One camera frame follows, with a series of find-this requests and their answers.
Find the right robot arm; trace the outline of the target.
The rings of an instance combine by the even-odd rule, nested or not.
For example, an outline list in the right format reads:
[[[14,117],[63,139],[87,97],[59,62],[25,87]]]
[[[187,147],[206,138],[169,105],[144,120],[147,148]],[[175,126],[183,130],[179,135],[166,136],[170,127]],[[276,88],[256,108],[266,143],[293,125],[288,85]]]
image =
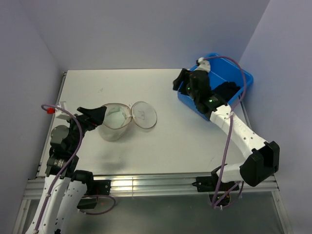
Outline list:
[[[226,97],[227,85],[211,89],[207,71],[182,69],[173,81],[173,90],[188,96],[196,109],[225,132],[241,151],[244,162],[219,166],[211,172],[211,185],[222,190],[228,183],[244,181],[255,187],[279,170],[280,147],[253,132],[232,110]]]

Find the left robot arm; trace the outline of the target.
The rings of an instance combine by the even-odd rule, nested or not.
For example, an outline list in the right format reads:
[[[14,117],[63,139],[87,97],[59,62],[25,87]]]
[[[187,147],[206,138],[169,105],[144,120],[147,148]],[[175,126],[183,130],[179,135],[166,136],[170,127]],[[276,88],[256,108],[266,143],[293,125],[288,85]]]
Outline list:
[[[28,234],[61,234],[65,222],[83,195],[94,191],[93,174],[76,170],[82,140],[88,131],[103,124],[106,106],[95,109],[78,107],[79,115],[56,105],[43,104],[48,114],[65,113],[69,126],[52,129],[49,158],[46,163],[43,192],[35,216],[26,231]]]

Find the pale mint bra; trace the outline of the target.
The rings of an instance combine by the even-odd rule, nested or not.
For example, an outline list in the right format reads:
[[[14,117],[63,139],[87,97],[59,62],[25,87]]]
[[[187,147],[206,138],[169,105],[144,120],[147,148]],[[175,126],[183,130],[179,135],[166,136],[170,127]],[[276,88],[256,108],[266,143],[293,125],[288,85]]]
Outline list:
[[[124,108],[121,105],[108,105],[104,124],[111,129],[121,128],[127,120]]]

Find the black garment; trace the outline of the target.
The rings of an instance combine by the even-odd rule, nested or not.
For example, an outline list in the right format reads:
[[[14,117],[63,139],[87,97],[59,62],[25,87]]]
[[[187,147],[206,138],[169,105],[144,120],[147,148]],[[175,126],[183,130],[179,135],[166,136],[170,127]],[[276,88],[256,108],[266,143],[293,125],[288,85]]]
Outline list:
[[[213,89],[213,93],[221,96],[226,102],[229,102],[240,90],[235,82],[224,82]]]

